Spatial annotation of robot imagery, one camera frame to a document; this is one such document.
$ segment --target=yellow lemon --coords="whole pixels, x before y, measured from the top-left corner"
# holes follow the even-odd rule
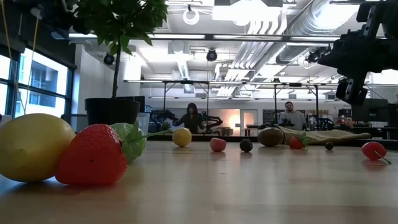
[[[178,128],[173,133],[174,144],[185,147],[192,141],[192,134],[187,128]]]
[[[0,127],[0,174],[20,182],[38,182],[55,174],[75,132],[49,114],[27,114]]]

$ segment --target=doorway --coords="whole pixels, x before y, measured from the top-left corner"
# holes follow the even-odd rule
[[[257,110],[241,110],[241,136],[257,136],[257,128],[248,125],[258,125]]]

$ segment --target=camera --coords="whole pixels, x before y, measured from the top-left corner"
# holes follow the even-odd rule
[[[114,57],[110,53],[106,53],[104,57],[104,63],[105,65],[112,65],[114,62]]]
[[[215,49],[210,49],[209,52],[207,52],[206,59],[209,62],[214,62],[215,60],[217,60],[216,50]]]

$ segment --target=cherry stem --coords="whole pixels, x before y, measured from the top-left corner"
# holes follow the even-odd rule
[[[380,153],[378,153],[377,151],[373,151],[373,152],[376,153],[378,156],[380,156],[382,159],[384,159],[389,165],[392,164],[388,159],[384,158],[384,156],[380,155]]]

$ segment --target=person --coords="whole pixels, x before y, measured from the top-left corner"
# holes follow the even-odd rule
[[[352,116],[347,116],[345,118],[345,125],[347,129],[353,129],[354,128],[354,120]]]
[[[182,123],[184,124],[184,128],[188,128],[192,134],[198,134],[198,127],[201,129],[204,128],[196,104],[188,104],[187,113],[173,125],[180,126]]]
[[[303,124],[306,124],[304,114],[294,110],[294,105],[292,102],[288,101],[285,103],[286,111],[279,116],[279,124],[291,123],[291,125],[286,125],[286,128],[290,128],[297,131],[303,130]]]

